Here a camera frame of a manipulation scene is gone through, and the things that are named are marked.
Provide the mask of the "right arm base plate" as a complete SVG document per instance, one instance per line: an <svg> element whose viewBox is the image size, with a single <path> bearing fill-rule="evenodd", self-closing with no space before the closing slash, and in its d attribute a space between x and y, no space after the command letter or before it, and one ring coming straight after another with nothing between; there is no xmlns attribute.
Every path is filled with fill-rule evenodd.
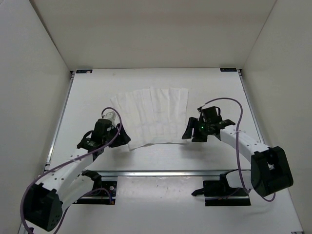
<svg viewBox="0 0 312 234"><path fill-rule="evenodd" d="M204 196L206 207L251 206L249 195L242 188L226 187L221 181L205 180L192 196Z"/></svg>

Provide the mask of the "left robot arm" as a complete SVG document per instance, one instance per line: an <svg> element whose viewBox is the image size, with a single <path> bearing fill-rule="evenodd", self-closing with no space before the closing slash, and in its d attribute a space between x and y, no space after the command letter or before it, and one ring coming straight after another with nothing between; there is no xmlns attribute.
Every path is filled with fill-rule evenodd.
<svg viewBox="0 0 312 234"><path fill-rule="evenodd" d="M67 209L86 194L107 191L101 175L87 167L104 152L130 142L121 123L100 118L78 143L68 161L40 176L26 191L21 217L50 232L57 230Z"/></svg>

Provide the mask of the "white pleated skirt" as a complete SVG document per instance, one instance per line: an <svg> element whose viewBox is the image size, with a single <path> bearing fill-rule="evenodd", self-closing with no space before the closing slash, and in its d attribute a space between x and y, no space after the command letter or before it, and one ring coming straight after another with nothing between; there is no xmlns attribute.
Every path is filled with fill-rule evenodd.
<svg viewBox="0 0 312 234"><path fill-rule="evenodd" d="M189 90L154 88L118 93L110 98L131 138L129 150L151 144L185 144Z"/></svg>

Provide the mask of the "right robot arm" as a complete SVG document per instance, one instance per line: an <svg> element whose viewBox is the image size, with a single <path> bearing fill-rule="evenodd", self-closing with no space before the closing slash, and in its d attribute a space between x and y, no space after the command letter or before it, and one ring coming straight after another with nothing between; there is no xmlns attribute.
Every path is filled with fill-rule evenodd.
<svg viewBox="0 0 312 234"><path fill-rule="evenodd" d="M182 139L203 143L207 142L208 136L214 136L233 147L236 155L244 156L251 165L250 170L237 168L220 174L213 190L224 195L230 195L236 189L254 190L266 197L293 185L288 160L281 147L267 146L238 130L235 122L222 119L218 107L199 109L199 112L198 118L189 118Z"/></svg>

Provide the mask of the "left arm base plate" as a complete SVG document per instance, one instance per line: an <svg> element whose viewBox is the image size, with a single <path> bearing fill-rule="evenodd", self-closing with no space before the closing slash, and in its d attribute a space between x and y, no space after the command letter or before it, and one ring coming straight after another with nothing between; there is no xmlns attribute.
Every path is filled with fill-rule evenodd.
<svg viewBox="0 0 312 234"><path fill-rule="evenodd" d="M102 177L100 184L93 185L88 195L78 199L75 204L115 205L117 195L117 177Z"/></svg>

